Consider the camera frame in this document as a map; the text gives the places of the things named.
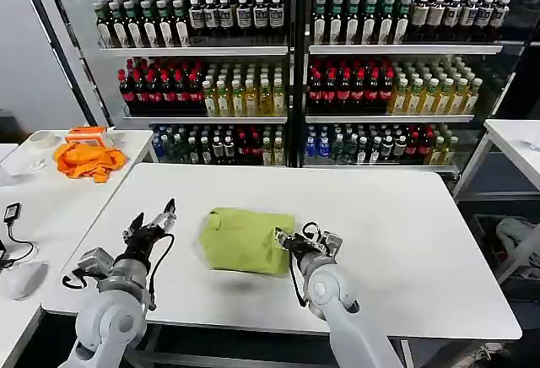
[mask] white wall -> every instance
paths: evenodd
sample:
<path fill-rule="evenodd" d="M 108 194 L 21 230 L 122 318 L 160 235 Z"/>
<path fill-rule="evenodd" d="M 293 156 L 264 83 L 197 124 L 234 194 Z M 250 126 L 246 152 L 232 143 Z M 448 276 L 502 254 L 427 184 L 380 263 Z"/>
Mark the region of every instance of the white wall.
<path fill-rule="evenodd" d="M 85 124 L 30 0 L 2 1 L 0 107 L 29 133 Z"/>

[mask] orange towel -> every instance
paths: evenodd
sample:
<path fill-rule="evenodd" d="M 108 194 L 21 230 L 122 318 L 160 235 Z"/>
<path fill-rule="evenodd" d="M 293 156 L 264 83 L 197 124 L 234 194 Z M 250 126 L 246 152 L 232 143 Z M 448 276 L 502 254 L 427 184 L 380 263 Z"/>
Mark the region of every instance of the orange towel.
<path fill-rule="evenodd" d="M 69 178 L 92 176 L 94 182 L 106 182 L 111 170 L 120 170 L 127 157 L 119 149 L 68 143 L 54 153 L 58 170 Z"/>

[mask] green cloth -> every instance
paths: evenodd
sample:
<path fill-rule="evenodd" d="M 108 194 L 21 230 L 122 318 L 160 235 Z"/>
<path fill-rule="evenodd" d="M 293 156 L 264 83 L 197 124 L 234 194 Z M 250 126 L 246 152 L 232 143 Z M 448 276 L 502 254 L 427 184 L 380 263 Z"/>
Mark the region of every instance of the green cloth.
<path fill-rule="evenodd" d="M 215 208 L 199 236 L 211 268 L 284 274 L 289 255 L 274 236 L 276 227 L 294 231 L 294 217 L 233 208 Z"/>

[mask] white tabletop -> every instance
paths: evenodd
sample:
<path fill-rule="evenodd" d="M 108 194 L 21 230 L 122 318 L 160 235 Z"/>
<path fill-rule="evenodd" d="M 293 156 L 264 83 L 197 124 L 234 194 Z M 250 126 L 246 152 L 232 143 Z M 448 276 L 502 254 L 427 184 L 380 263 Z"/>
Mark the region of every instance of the white tabletop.
<path fill-rule="evenodd" d="M 342 236 L 337 261 L 358 280 L 359 303 L 389 336 L 515 339 L 520 327 L 440 177 L 416 171 L 308 170 L 209 165 L 137 165 L 73 254 L 125 249 L 122 231 L 141 211 L 150 221 L 174 197 L 176 243 L 156 274 L 150 322 L 289 333 L 327 332 L 302 310 L 290 277 L 211 271 L 195 241 L 214 207 L 293 214 Z M 154 247 L 156 262 L 167 240 Z M 76 313 L 95 288 L 61 277 L 48 311 Z"/>
<path fill-rule="evenodd" d="M 66 133 L 53 132 L 57 136 Z M 150 131 L 116 135 L 116 146 L 129 161 L 114 171 L 105 184 L 96 184 L 91 178 L 71 180 L 58 172 L 52 154 L 61 141 L 45 150 L 32 149 L 26 141 L 2 162 L 3 167 L 15 175 L 17 184 L 0 187 L 0 212 L 10 203 L 21 202 L 21 215 L 13 225 L 13 235 L 33 241 L 38 249 L 33 259 L 47 262 L 49 270 L 44 284 L 25 300 L 11 300 L 0 293 L 0 321 L 5 327 L 0 331 L 0 366 L 12 366 L 19 357 L 35 328 L 33 323 L 37 323 L 46 286 L 62 271 L 129 171 L 148 153 L 151 137 Z M 39 158 L 45 158 L 47 166 L 38 171 L 26 171 L 28 165 Z M 24 254 L 26 246 L 9 240 L 5 225 L 0 226 L 0 239 L 8 252 L 16 252 L 14 257 Z M 7 273 L 10 271 L 0 273 L 0 281 Z"/>
<path fill-rule="evenodd" d="M 500 151 L 540 189 L 540 151 L 531 149 L 531 143 L 540 134 L 540 121 L 488 119 L 484 126 Z"/>

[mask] white mouse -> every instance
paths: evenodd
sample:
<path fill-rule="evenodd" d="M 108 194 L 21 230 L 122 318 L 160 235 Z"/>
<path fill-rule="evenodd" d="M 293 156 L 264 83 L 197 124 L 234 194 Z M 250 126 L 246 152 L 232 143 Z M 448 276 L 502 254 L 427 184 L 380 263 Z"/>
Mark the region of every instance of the white mouse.
<path fill-rule="evenodd" d="M 22 300 L 37 290 L 49 266 L 44 262 L 22 262 L 0 273 L 0 291 L 13 300 Z"/>

